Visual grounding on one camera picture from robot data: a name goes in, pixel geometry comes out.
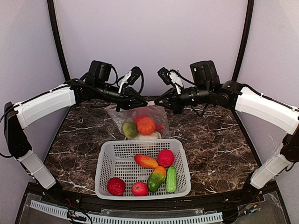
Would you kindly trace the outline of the red chili pepper toy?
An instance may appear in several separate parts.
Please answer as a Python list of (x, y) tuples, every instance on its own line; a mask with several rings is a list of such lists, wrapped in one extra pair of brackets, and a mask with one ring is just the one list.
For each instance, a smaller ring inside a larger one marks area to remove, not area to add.
[(163, 125), (162, 124), (159, 124), (159, 125), (156, 125), (156, 130), (163, 130)]

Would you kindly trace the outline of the clear zip top bag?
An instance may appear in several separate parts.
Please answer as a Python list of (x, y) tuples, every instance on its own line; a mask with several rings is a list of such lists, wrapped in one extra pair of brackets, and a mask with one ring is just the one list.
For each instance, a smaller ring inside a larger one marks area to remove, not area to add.
[(112, 105), (105, 110), (119, 131), (130, 140), (170, 137), (167, 115), (161, 106), (150, 105), (117, 112), (116, 106)]

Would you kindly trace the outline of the orange pumpkin toy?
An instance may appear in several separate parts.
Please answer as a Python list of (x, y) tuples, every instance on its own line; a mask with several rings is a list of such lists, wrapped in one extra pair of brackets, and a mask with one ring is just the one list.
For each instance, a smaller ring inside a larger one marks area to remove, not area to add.
[(153, 119), (145, 117), (137, 123), (137, 130), (142, 135), (151, 135), (156, 129), (156, 123)]

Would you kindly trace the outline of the yellow lemon toy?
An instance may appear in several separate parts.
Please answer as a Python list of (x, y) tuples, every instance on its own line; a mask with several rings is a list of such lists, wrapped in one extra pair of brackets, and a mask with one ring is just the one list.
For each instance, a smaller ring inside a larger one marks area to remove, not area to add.
[(124, 135), (129, 138), (133, 139), (138, 136), (139, 132), (137, 130), (137, 126), (134, 122), (126, 122), (123, 124), (123, 133)]

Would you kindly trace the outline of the white cauliflower toy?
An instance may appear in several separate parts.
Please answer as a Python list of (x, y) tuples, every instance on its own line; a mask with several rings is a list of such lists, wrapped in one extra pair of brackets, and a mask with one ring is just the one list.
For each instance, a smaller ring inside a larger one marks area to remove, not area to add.
[(134, 140), (158, 140), (161, 139), (161, 134), (159, 132), (154, 132), (151, 135), (138, 134)]

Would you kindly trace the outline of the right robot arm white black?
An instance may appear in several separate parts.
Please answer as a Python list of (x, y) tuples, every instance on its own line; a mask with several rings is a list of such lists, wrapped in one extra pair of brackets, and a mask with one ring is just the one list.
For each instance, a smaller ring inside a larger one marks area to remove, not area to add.
[(158, 76), (166, 85), (172, 85), (168, 91), (155, 100), (155, 104), (181, 114), (184, 107), (204, 104), (222, 106), (231, 111), (250, 114), (267, 121), (283, 131), (286, 136), (272, 155), (259, 169), (249, 176), (246, 188), (262, 189), (272, 178), (279, 175), (288, 166), (299, 161), (299, 109), (290, 106), (263, 93), (259, 93), (248, 84), (236, 81), (221, 83), (213, 61), (201, 61), (190, 65), (192, 87), (184, 88), (184, 78), (177, 70), (162, 67)]

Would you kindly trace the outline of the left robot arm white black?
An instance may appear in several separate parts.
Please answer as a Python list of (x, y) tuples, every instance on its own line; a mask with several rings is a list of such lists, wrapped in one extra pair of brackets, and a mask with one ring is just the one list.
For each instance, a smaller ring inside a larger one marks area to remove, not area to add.
[[(144, 87), (142, 70), (135, 66), (110, 84), (108, 83), (110, 73), (115, 70), (109, 63), (94, 60), (88, 72), (81, 78), (65, 81), (58, 87), (24, 101), (6, 103), (0, 120), (3, 122), (9, 154), (1, 154), (1, 157), (16, 159), (44, 189), (57, 187), (59, 185), (57, 179), (34, 152), (24, 130), (57, 111), (92, 99), (116, 104), (117, 111), (146, 106), (147, 101), (141, 97)], [(139, 78), (141, 89), (136, 91), (132, 85)]]

